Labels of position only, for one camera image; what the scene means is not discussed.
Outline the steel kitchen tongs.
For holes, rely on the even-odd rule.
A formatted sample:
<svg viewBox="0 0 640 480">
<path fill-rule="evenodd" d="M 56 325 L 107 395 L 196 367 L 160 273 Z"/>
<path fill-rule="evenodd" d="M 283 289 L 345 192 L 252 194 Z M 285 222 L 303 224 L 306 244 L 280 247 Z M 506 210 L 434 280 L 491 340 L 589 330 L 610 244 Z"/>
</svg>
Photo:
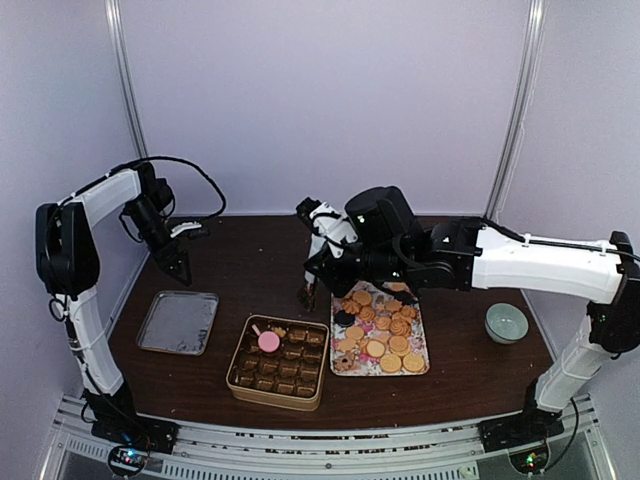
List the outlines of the steel kitchen tongs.
<svg viewBox="0 0 640 480">
<path fill-rule="evenodd" d="M 318 285 L 318 259 L 317 255 L 321 252 L 324 240 L 317 235 L 312 234 L 308 258 L 303 266 L 305 273 L 303 276 L 303 284 L 297 291 L 297 300 L 304 310 L 311 312 L 315 308 L 316 289 Z"/>
</svg>

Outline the flower shaped cookie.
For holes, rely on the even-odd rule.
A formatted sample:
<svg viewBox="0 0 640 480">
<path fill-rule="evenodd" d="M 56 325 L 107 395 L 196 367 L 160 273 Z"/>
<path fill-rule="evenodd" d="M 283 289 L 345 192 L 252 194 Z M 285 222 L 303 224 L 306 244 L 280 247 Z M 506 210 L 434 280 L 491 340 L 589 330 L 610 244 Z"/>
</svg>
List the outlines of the flower shaped cookie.
<svg viewBox="0 0 640 480">
<path fill-rule="evenodd" d="M 271 331 L 275 333 L 279 338 L 284 338 L 287 335 L 287 331 L 279 326 L 272 327 Z"/>
</svg>

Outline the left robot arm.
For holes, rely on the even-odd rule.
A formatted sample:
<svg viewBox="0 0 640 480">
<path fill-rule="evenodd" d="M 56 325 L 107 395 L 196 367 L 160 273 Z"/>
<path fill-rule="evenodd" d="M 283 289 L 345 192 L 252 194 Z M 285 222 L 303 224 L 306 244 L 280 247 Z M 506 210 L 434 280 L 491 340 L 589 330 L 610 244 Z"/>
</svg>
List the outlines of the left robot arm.
<svg viewBox="0 0 640 480">
<path fill-rule="evenodd" d="M 89 406 L 105 415 L 106 429 L 123 444 L 144 433 L 125 377 L 112 355 L 98 308 L 101 263 L 93 230 L 112 213 L 133 222 L 162 272 L 188 286 L 189 255 L 180 237 L 201 222 L 169 227 L 166 209 L 175 196 L 157 176 L 155 157 L 118 165 L 58 202 L 35 212 L 37 275 L 50 296 L 49 311 L 65 325 L 68 344 L 80 369 Z"/>
</svg>

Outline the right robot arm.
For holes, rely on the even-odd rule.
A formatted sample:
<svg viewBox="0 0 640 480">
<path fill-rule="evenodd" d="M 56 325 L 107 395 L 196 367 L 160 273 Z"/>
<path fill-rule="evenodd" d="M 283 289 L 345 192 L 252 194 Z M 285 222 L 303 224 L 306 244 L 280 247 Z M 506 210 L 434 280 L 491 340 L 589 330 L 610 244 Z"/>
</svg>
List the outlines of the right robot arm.
<svg viewBox="0 0 640 480">
<path fill-rule="evenodd" d="M 519 440 L 535 440 L 609 358 L 639 345 L 639 258 L 628 236 L 567 241 L 520 235 L 480 217 L 424 228 L 401 190 L 374 187 L 343 212 L 304 199 L 296 215 L 311 233 L 307 289 L 317 282 L 336 297 L 359 281 L 424 289 L 515 288 L 587 300 L 580 329 L 561 357 L 530 386 L 513 419 Z"/>
</svg>

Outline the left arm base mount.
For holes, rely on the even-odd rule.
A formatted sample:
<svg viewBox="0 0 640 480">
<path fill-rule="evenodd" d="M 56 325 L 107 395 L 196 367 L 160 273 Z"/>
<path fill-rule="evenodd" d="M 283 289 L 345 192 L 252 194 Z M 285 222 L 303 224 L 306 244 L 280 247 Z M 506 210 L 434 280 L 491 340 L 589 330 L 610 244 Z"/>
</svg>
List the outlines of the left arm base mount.
<svg viewBox="0 0 640 480">
<path fill-rule="evenodd" d="M 130 478 L 140 474 L 151 460 L 152 453 L 171 454 L 179 426 L 170 421 L 146 417 L 139 424 L 116 424 L 95 420 L 91 434 L 113 443 L 107 454 L 107 466 L 113 474 Z"/>
</svg>

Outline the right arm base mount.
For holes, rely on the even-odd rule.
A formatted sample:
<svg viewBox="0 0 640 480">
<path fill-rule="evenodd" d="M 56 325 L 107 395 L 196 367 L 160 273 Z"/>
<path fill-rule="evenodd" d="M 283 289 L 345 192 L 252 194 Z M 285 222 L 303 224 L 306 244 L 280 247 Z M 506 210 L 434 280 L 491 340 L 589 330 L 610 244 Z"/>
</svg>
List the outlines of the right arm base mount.
<svg viewBox="0 0 640 480">
<path fill-rule="evenodd" d="M 542 474 L 551 465 L 549 440 L 564 432 L 561 420 L 526 422 L 520 414 L 482 421 L 478 425 L 486 453 L 507 450 L 514 470 L 520 474 Z"/>
</svg>

